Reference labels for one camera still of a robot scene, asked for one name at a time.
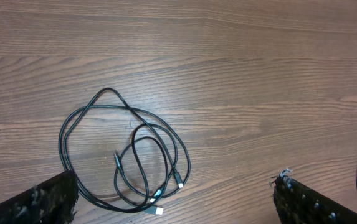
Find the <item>wooden table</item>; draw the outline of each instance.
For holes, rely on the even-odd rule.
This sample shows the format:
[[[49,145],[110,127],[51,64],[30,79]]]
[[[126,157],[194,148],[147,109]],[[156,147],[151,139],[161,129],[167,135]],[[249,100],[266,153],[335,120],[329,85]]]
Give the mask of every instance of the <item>wooden table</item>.
[[[63,171],[64,119],[107,86],[172,125],[191,176],[162,216],[80,198],[74,223],[279,223],[268,182],[286,167],[357,212],[357,0],[0,0],[0,202]],[[138,124],[90,111],[69,139],[80,178],[114,205],[113,152]],[[155,190],[161,154],[138,147]],[[123,164],[143,186],[132,152]]]

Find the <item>wooden surface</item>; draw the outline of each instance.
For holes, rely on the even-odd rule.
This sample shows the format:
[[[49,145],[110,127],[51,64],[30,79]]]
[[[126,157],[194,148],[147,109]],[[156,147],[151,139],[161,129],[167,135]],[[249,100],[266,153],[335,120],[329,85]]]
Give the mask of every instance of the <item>wooden surface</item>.
[[[357,212],[357,0],[0,0],[0,202],[63,171],[60,126],[106,86],[172,125],[191,176],[162,216],[81,198],[74,223],[279,223],[268,181],[286,167]],[[138,124],[91,111],[69,140],[80,178],[114,205],[113,152]],[[141,146],[154,190],[161,155]]]

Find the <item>coiled cable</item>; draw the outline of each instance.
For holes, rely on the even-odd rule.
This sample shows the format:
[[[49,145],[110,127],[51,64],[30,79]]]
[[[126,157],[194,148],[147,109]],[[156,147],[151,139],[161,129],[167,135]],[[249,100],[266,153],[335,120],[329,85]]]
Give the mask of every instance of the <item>coiled cable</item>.
[[[98,100],[98,98],[106,91],[114,92],[114,94],[116,94],[116,96],[119,97],[121,102],[123,102],[124,106],[94,105],[94,103]],[[114,154],[115,162],[116,162],[116,172],[115,172],[115,177],[114,177],[115,190],[116,190],[117,194],[119,195],[119,197],[121,199],[123,199],[126,203],[128,203],[131,206],[133,206],[134,208],[129,208],[129,209],[118,208],[118,207],[115,207],[113,205],[110,205],[109,203],[107,203],[107,202],[105,202],[103,200],[100,200],[99,198],[96,198],[96,196],[91,194],[91,192],[87,188],[85,188],[84,184],[81,182],[81,180],[79,179],[79,177],[76,174],[77,184],[78,184],[78,187],[79,187],[80,195],[83,198],[85,198],[86,200],[88,200],[90,203],[92,203],[92,204],[94,204],[94,205],[96,205],[96,206],[98,206],[100,208],[104,208],[104,209],[115,211],[115,212],[136,213],[136,212],[142,212],[142,211],[146,212],[146,211],[148,211],[148,213],[161,214],[161,212],[163,212],[163,209],[161,209],[161,212],[160,212],[160,208],[156,207],[155,203],[161,198],[166,198],[166,197],[170,197],[170,196],[174,195],[188,181],[189,174],[191,172],[191,161],[189,159],[188,151],[187,151],[184,143],[182,142],[182,140],[179,138],[179,136],[176,134],[176,132],[171,128],[171,126],[169,124],[167,124],[160,117],[158,117],[157,115],[155,115],[153,113],[150,113],[148,111],[145,111],[145,110],[142,110],[142,109],[139,109],[139,108],[130,107],[128,105],[128,103],[123,99],[123,97],[119,94],[119,92],[117,92],[113,88],[104,88],[104,89],[100,90],[90,100],[90,102],[88,102],[88,104],[86,106],[75,110],[73,113],[71,113],[67,117],[67,119],[63,123],[63,125],[62,125],[62,127],[60,129],[60,133],[59,133],[59,156],[60,156],[60,160],[62,161],[62,165],[63,165],[64,169],[65,170],[74,171],[74,168],[73,168],[72,162],[71,162],[71,160],[69,158],[69,154],[68,154],[68,150],[67,150],[67,140],[68,140],[69,135],[74,130],[74,128],[79,124],[79,122],[83,119],[83,117],[88,112],[88,110],[90,110],[90,109],[99,109],[99,108],[129,110],[134,116],[136,116],[142,122],[141,125],[139,125],[138,127],[136,127],[134,129],[132,137],[131,137],[131,144],[129,144],[123,150],[123,152],[121,153],[120,156],[117,153]],[[162,127],[160,125],[152,124],[152,123],[147,122],[138,113],[147,114],[148,116],[151,116],[151,117],[157,119],[165,127]],[[75,121],[73,122],[71,127],[68,130],[66,130],[67,125],[77,115],[78,115],[78,117],[75,119]],[[147,127],[149,130],[151,130],[151,132],[156,136],[156,139],[154,137],[151,137],[151,136],[145,136],[145,137],[142,137],[142,138],[135,139],[136,133],[142,127]],[[164,143],[164,141],[162,140],[161,136],[156,132],[155,129],[161,130],[162,132],[166,133],[170,137],[170,139],[171,139],[171,141],[173,143],[173,147],[174,147],[174,160],[171,158],[171,155],[170,155],[170,153],[168,151],[168,148],[166,147],[166,144]],[[164,177],[164,182],[154,192],[153,195],[150,195],[148,181],[146,179],[145,172],[144,172],[144,170],[142,168],[140,159],[139,159],[139,157],[138,157],[138,155],[136,153],[136,147],[135,147],[136,143],[138,143],[139,141],[142,141],[144,139],[150,139],[150,140],[154,141],[156,143],[156,145],[159,147],[159,149],[160,149],[160,151],[161,151],[161,153],[163,155],[163,159],[164,159],[164,168],[165,168],[165,172],[166,172],[165,177]],[[176,140],[179,142],[179,144],[183,148],[185,156],[186,156],[186,160],[187,160],[188,169],[187,169],[187,172],[186,172],[186,175],[185,175],[185,178],[184,178],[183,181],[181,179],[181,176],[180,176],[179,172],[176,170],[176,165],[177,165],[177,161],[178,161],[178,147],[177,147]],[[132,186],[129,183],[129,181],[126,178],[126,175],[124,174],[123,164],[121,163],[121,160],[123,159],[123,156],[125,155],[126,151],[129,150],[130,148],[133,150],[135,161],[138,164],[138,168],[139,168],[139,170],[141,172],[141,175],[142,175],[142,178],[143,178],[143,182],[145,184],[145,194],[140,192],[136,188],[134,188],[134,186]],[[170,172],[169,172],[168,162],[170,163],[170,166],[171,166]],[[118,173],[120,173],[120,175],[123,177],[124,182],[126,183],[126,185],[132,191],[134,191],[138,195],[141,195],[142,197],[145,198],[144,201],[142,201],[142,203],[132,202],[131,200],[129,200],[127,197],[125,197],[119,191],[119,189],[117,187]],[[174,178],[175,178],[175,181],[177,183],[177,187],[172,192],[170,192],[170,193],[165,195],[165,192],[166,192],[166,189],[167,189],[167,183],[168,183],[168,181],[170,180],[170,178],[172,176],[174,176]]]

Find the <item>wood grain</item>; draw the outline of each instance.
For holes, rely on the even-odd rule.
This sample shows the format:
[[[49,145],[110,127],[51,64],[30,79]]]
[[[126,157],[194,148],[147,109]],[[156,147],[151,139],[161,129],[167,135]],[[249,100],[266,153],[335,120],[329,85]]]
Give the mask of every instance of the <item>wood grain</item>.
[[[268,182],[286,167],[357,212],[357,1],[0,0],[0,202],[63,171],[63,121],[107,86],[176,130],[191,176],[162,216],[80,198],[74,224],[278,224]],[[121,207],[113,152],[137,125],[91,110],[69,139],[84,184]],[[139,155],[155,190],[161,154],[141,142]],[[143,189],[132,152],[123,164]]]

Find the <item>cable connector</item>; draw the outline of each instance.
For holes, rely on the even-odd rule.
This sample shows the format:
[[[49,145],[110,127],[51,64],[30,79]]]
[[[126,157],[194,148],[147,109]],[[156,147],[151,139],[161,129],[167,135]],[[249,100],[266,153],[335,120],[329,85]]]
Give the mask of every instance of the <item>cable connector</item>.
[[[159,196],[159,195],[161,195],[161,190],[160,189],[158,189],[153,195],[152,195],[152,197],[153,198],[151,198],[149,201],[152,203],[152,202],[154,202],[156,199],[155,199],[155,197],[157,197],[157,196]]]
[[[117,153],[114,153],[114,155],[115,155],[116,166],[119,170],[121,170],[120,158]]]
[[[163,214],[163,208],[157,207],[157,206],[151,206],[150,208],[144,210],[145,213],[147,214],[152,214],[152,215],[162,215]]]
[[[176,179],[178,187],[181,189],[184,187],[183,180],[181,179],[181,176],[179,175],[179,172],[174,173],[174,178]]]

